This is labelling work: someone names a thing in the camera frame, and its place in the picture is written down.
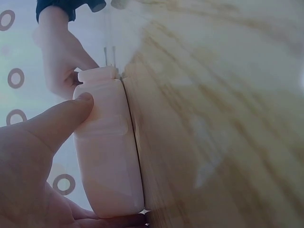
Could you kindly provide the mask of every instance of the brown ring pattern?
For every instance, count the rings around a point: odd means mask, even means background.
[[[67,179],[70,182],[70,187],[65,191],[62,191],[58,188],[58,183],[62,179]],[[59,176],[57,176],[55,178],[55,180],[53,182],[53,189],[55,189],[57,192],[59,192],[63,196],[70,194],[75,189],[75,186],[76,186],[76,182],[75,182],[74,178],[68,174],[60,174]]]
[[[11,120],[11,117],[12,117],[13,115],[19,115],[19,116],[22,118],[22,121],[23,121],[23,122],[24,122],[24,121],[27,121],[27,117],[25,116],[24,112],[21,111],[20,109],[15,109],[15,110],[11,111],[11,112],[7,115],[7,117],[6,117],[6,125],[7,125],[7,126],[10,126],[10,125],[11,125],[10,120]]]
[[[2,25],[2,18],[5,16],[5,15],[10,15],[10,22],[8,23],[8,25],[6,26],[3,26]],[[13,25],[14,21],[15,21],[15,18],[16,18],[16,15],[14,13],[14,11],[12,10],[5,10],[3,11],[1,14],[0,14],[0,31],[6,31],[6,30],[9,30],[9,28]]]
[[[11,79],[13,77],[13,74],[18,74],[19,75],[19,77],[20,77],[20,82],[19,83],[14,84],[12,82]],[[21,69],[19,69],[19,68],[12,69],[10,71],[9,75],[8,75],[8,84],[9,84],[9,86],[12,87],[13,89],[18,89],[18,88],[20,88],[23,85],[23,83],[24,83],[24,73],[23,73],[23,71]]]

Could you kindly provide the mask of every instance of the wooden surface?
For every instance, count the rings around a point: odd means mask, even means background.
[[[111,11],[152,228],[304,227],[304,2]]]

